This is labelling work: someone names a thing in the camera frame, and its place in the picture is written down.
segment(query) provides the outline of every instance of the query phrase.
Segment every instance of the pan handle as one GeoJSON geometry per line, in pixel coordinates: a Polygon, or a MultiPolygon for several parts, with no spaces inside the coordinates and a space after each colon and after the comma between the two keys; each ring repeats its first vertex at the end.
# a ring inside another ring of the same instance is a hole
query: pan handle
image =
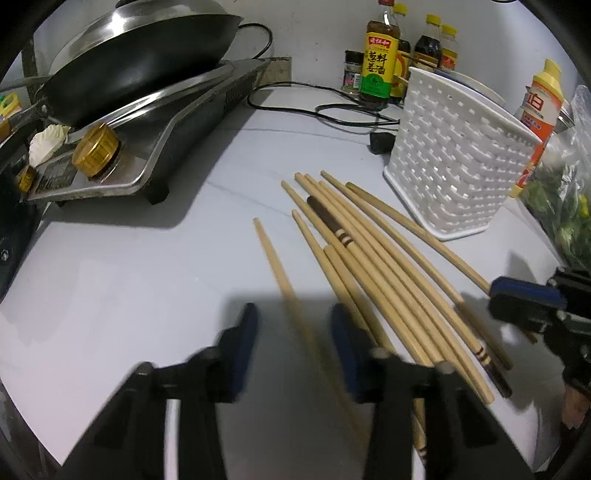
{"type": "Polygon", "coordinates": [[[41,100],[29,108],[15,113],[0,122],[0,143],[4,142],[12,133],[35,120],[47,117],[47,106],[41,100]]]}
{"type": "Polygon", "coordinates": [[[51,77],[25,77],[23,79],[15,80],[14,82],[6,82],[0,84],[0,93],[16,90],[21,87],[28,87],[30,85],[41,85],[47,83],[51,77]]]}

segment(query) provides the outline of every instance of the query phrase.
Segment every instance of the yellow plastic bottle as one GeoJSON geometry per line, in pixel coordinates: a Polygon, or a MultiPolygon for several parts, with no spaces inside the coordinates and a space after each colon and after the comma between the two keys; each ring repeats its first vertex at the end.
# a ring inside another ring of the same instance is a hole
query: yellow plastic bottle
{"type": "Polygon", "coordinates": [[[560,67],[552,60],[546,59],[544,71],[534,75],[531,87],[523,99],[519,120],[535,133],[542,143],[534,150],[525,170],[511,189],[509,195],[513,198],[519,196],[530,179],[556,126],[560,108],[564,102],[564,95],[560,88],[561,77],[560,67]]]}

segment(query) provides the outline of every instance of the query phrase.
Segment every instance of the white bowl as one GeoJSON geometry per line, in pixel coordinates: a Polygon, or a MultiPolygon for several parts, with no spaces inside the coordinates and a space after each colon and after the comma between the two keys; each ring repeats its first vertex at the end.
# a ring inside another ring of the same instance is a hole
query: white bowl
{"type": "Polygon", "coordinates": [[[481,95],[484,95],[486,98],[492,100],[497,105],[503,108],[505,107],[505,99],[502,96],[496,93],[493,89],[488,88],[484,83],[479,82],[468,75],[464,75],[460,72],[454,72],[452,70],[435,70],[435,73],[441,75],[444,78],[454,80],[457,83],[465,85],[468,88],[477,91],[481,95]]]}

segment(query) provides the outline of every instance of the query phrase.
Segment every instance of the bottle label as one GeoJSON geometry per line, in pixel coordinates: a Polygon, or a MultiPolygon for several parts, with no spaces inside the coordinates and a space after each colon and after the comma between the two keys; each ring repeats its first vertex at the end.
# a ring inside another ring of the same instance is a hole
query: bottle label
{"type": "Polygon", "coordinates": [[[366,35],[361,72],[361,92],[380,98],[390,96],[398,39],[371,32],[366,35]]]}
{"type": "Polygon", "coordinates": [[[413,57],[413,67],[421,70],[432,72],[437,68],[438,61],[435,57],[425,55],[424,53],[415,52],[413,57]]]}
{"type": "MultiPolygon", "coordinates": [[[[394,76],[406,78],[408,74],[408,66],[410,65],[410,53],[398,50],[396,55],[396,64],[394,65],[394,76]]],[[[392,81],[392,90],[390,91],[390,97],[401,98],[404,96],[406,85],[403,82],[399,82],[396,78],[392,81]]]]}
{"type": "Polygon", "coordinates": [[[446,48],[441,49],[441,66],[444,69],[455,70],[457,53],[446,48]]]}
{"type": "Polygon", "coordinates": [[[544,88],[543,85],[533,82],[531,88],[525,94],[521,106],[523,108],[520,118],[521,123],[542,140],[542,143],[536,147],[530,161],[516,182],[518,187],[523,188],[532,176],[538,163],[540,163],[546,143],[548,143],[548,139],[550,139],[550,135],[556,126],[556,120],[558,120],[562,102],[551,91],[544,88]]]}
{"type": "Polygon", "coordinates": [[[357,92],[361,83],[361,74],[345,70],[343,76],[343,90],[348,92],[357,92]]]}

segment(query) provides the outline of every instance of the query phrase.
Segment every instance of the blue gripper pad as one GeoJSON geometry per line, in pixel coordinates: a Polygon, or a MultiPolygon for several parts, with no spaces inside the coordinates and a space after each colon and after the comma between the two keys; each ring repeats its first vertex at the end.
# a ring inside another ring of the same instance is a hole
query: blue gripper pad
{"type": "Polygon", "coordinates": [[[220,401],[224,403],[236,401],[244,388],[246,372],[258,331],[258,318],[259,313],[256,305],[247,303],[238,325],[224,330],[217,344],[224,372],[221,385],[224,395],[220,401]]]}
{"type": "Polygon", "coordinates": [[[544,333],[556,320],[556,311],[567,307],[554,287],[499,277],[491,284],[488,310],[502,322],[535,333],[544,333]]]}
{"type": "Polygon", "coordinates": [[[355,326],[349,311],[340,303],[331,311],[330,330],[347,391],[357,403],[379,401],[384,387],[384,370],[371,357],[374,345],[368,334],[355,326]]]}
{"type": "Polygon", "coordinates": [[[489,293],[491,299],[500,295],[537,303],[556,310],[564,310],[567,307],[566,299],[557,288],[509,277],[499,277],[491,283],[489,293]]]}

